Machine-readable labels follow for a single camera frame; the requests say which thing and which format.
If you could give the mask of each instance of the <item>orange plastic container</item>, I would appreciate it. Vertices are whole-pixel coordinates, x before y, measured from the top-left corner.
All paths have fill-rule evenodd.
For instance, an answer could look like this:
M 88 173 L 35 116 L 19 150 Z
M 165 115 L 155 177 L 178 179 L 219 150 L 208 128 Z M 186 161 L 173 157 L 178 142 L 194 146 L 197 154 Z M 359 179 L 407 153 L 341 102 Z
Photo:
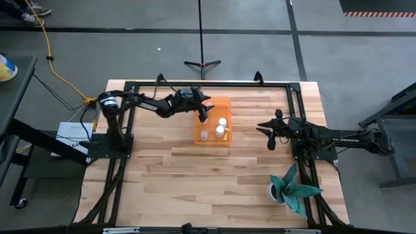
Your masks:
M 201 123 L 198 118 L 198 112 L 194 114 L 194 141 L 201 146 L 228 146 L 233 140 L 232 123 L 231 123 L 231 101 L 229 97 L 212 97 L 203 101 L 204 105 L 214 105 L 214 108 L 208 111 L 208 119 Z M 226 131 L 222 138 L 215 136 L 215 129 L 218 127 L 220 118 L 227 120 Z M 201 132 L 207 131 L 207 140 L 201 139 Z

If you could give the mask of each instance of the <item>white bottle cap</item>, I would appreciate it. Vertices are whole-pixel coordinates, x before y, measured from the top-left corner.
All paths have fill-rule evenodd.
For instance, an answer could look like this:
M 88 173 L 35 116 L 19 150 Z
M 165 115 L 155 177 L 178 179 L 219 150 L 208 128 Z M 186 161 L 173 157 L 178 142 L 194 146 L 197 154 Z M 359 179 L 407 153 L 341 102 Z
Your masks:
M 227 125 L 227 120 L 226 120 L 225 118 L 221 118 L 221 119 L 218 121 L 218 124 L 219 124 L 219 126 L 226 127 L 226 125 Z
M 224 131 L 225 131 L 224 127 L 222 127 L 222 126 L 216 127 L 215 136 L 218 137 L 218 138 L 221 138 L 222 136 L 224 136 Z
M 203 140 L 203 141 L 208 140 L 208 132 L 207 131 L 201 131 L 201 140 Z

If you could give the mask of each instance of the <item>gray concrete floor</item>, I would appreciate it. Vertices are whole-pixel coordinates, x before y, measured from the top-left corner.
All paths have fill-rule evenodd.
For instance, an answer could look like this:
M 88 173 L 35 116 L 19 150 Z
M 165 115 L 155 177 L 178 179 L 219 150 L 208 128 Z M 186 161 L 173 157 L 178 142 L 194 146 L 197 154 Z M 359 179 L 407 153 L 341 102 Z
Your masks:
M 66 27 L 135 27 L 196 29 L 197 1 L 191 0 L 39 0 L 53 14 L 48 25 Z M 336 0 L 292 0 L 299 30 L 416 31 L 416 18 L 346 18 Z M 290 29 L 285 1 L 203 1 L 206 29 Z M 0 24 L 18 24 L 0 16 Z M 108 79 L 198 79 L 184 60 L 199 61 L 197 34 L 49 33 L 55 69 L 87 96 L 104 91 Z M 206 34 L 205 60 L 223 63 L 208 79 L 250 80 L 259 70 L 267 80 L 299 81 L 291 36 Z M 358 129 L 357 123 L 415 82 L 416 42 L 401 37 L 301 36 L 308 81 L 318 82 L 331 128 Z M 0 51 L 34 55 L 36 74 L 73 106 L 81 98 L 49 71 L 44 37 L 39 32 L 0 34 Z M 56 129 L 72 116 L 32 80 L 17 117 L 34 127 Z M 416 187 L 380 191 L 394 178 L 388 158 L 350 149 L 339 156 L 343 192 L 351 224 L 361 228 L 416 232 Z M 0 229 L 69 224 L 82 178 L 30 179 L 29 204 L 22 210 L 8 200 L 20 168 L 12 167 L 0 188 Z

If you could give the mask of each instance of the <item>shoe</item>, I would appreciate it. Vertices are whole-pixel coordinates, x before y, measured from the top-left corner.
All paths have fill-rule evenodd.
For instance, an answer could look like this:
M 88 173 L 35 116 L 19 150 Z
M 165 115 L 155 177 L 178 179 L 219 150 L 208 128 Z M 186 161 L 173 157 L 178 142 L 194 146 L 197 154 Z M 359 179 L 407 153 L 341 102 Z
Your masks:
M 33 27 L 41 27 L 45 21 L 43 19 L 40 19 L 41 23 L 39 23 L 38 19 L 36 19 L 36 17 L 28 14 L 28 13 L 23 13 L 21 15 L 21 20 L 23 22 L 25 22 L 27 25 L 33 26 Z
M 31 6 L 32 6 L 32 9 L 34 10 L 34 13 L 36 13 L 38 16 L 46 16 L 47 14 L 50 14 L 52 12 L 51 9 L 40 6 L 36 3 L 33 3 L 32 1 L 31 1 Z M 29 13 L 31 16 L 34 16 L 32 10 L 29 7 L 26 8 L 26 12 Z

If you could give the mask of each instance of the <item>wooden table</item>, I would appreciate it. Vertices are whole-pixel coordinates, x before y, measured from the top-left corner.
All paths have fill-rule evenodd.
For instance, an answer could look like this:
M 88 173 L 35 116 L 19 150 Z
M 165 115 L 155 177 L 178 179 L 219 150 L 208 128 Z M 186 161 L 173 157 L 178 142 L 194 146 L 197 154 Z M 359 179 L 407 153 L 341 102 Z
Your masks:
M 107 90 L 123 90 L 124 83 L 110 80 Z M 301 87 L 308 121 L 326 125 L 317 83 L 304 82 Z M 147 96 L 153 91 L 154 87 L 139 90 Z M 157 97 L 171 93 L 169 88 L 159 87 Z M 194 113 L 163 119 L 137 109 L 135 143 L 127 162 L 117 226 L 178 227 L 190 222 L 196 227 L 307 227 L 305 218 L 266 197 L 270 175 L 284 176 L 294 163 L 290 143 L 277 140 L 276 150 L 268 151 L 266 136 L 255 130 L 256 124 L 274 116 L 275 109 L 288 116 L 285 89 L 203 87 L 203 93 L 231 98 L 233 142 L 227 148 L 197 146 L 192 139 Z M 106 120 L 100 116 L 97 132 L 105 133 L 106 129 Z M 108 159 L 98 159 L 87 168 L 75 221 L 82 219 L 101 196 L 108 163 Z M 317 172 L 322 195 L 348 223 L 337 171 L 328 162 L 317 161 Z M 312 204 L 318 221 L 313 198 Z

